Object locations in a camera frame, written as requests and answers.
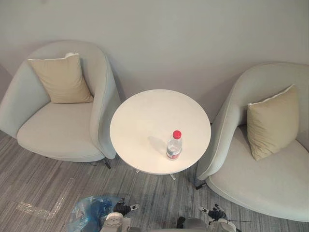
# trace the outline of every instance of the chair backrest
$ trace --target chair backrest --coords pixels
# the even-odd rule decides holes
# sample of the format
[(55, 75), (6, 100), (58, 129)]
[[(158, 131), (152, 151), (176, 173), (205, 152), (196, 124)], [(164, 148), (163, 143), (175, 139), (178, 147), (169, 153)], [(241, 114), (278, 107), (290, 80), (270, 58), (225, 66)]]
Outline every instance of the chair backrest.
[(97, 78), (102, 78), (100, 73), (106, 69), (107, 61), (104, 53), (94, 44), (80, 41), (59, 41), (49, 43), (36, 51), (27, 58), (47, 59), (63, 58), (66, 53), (73, 52), (80, 54), (81, 67), (85, 81), (88, 84), (92, 95), (95, 94)]
[(270, 63), (246, 71), (230, 93), (230, 107), (240, 110), (239, 125), (247, 122), (247, 104), (258, 102), (295, 84), (300, 124), (297, 140), (309, 151), (309, 65)]

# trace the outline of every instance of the blue plastic bag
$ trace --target blue plastic bag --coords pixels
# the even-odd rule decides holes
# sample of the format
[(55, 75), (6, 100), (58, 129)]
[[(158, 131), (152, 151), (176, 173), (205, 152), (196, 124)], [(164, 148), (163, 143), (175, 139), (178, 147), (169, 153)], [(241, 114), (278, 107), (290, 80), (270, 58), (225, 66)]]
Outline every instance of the blue plastic bag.
[(67, 225), (68, 232), (99, 232), (105, 218), (120, 198), (100, 196), (82, 199), (74, 207)]

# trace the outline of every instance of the table top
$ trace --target table top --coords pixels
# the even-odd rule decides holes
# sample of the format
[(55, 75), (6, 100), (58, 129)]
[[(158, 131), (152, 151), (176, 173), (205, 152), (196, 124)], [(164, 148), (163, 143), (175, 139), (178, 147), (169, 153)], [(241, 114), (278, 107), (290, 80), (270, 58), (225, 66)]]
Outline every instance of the table top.
[[(182, 133), (183, 150), (176, 160), (170, 160), (166, 146), (175, 130)], [(211, 138), (211, 126), (203, 108), (190, 97), (154, 89), (119, 106), (110, 135), (116, 152), (130, 166), (150, 174), (172, 174), (201, 158)]]

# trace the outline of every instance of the armchair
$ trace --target armchair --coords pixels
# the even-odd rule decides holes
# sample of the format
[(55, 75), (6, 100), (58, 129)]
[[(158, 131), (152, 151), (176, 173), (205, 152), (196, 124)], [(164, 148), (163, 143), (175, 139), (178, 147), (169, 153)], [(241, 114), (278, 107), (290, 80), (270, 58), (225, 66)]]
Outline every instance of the armchair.
[[(247, 104), (295, 84), (300, 124), (296, 140), (255, 161), (247, 140)], [(309, 65), (270, 63), (237, 80), (211, 126), (197, 178), (224, 198), (279, 218), (309, 221)]]
[(0, 105), (0, 130), (25, 149), (57, 160), (90, 162), (116, 155), (109, 127), (120, 105), (110, 64), (104, 53), (86, 42), (50, 43), (28, 58), (61, 58), (79, 53), (84, 78), (94, 101), (53, 104), (25, 60), (17, 70)]

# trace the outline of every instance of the throw pillow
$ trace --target throw pillow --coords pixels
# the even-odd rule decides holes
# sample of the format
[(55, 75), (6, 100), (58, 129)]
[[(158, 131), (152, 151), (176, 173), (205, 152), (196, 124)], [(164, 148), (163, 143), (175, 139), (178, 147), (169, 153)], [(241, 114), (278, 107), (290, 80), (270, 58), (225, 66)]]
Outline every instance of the throw pillow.
[(295, 85), (257, 103), (247, 111), (248, 140), (255, 160), (280, 151), (298, 133), (299, 109)]
[(93, 102), (84, 80), (79, 54), (58, 59), (28, 59), (52, 103)]

